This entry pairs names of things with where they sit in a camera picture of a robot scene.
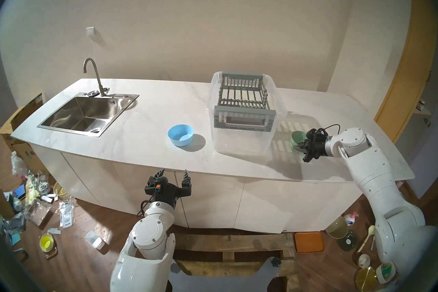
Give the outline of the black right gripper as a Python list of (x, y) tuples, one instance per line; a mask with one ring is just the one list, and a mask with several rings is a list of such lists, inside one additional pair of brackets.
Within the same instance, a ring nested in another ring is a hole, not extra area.
[(332, 157), (331, 151), (332, 136), (324, 134), (306, 134), (306, 141), (295, 142), (295, 152), (305, 152), (303, 161), (310, 162), (320, 157)]

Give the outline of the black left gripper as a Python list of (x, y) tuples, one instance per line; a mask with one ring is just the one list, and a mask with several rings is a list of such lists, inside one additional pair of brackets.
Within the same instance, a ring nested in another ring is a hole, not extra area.
[(176, 207), (179, 198), (184, 195), (191, 195), (191, 177), (187, 170), (181, 182), (181, 188), (172, 183), (165, 183), (165, 169), (159, 170), (154, 176), (150, 176), (145, 186), (145, 193), (154, 193), (153, 203), (165, 203), (170, 207)]

